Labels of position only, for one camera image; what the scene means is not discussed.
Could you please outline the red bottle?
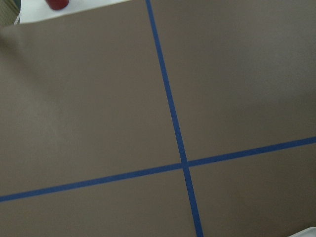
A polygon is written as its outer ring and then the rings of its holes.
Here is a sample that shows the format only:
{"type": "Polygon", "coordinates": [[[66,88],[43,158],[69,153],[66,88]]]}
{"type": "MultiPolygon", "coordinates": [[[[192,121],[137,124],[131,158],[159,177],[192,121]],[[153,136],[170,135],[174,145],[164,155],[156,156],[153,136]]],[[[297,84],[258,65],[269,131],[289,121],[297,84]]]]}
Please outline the red bottle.
{"type": "Polygon", "coordinates": [[[52,10],[61,10],[68,6],[69,0],[45,0],[52,10]]]}

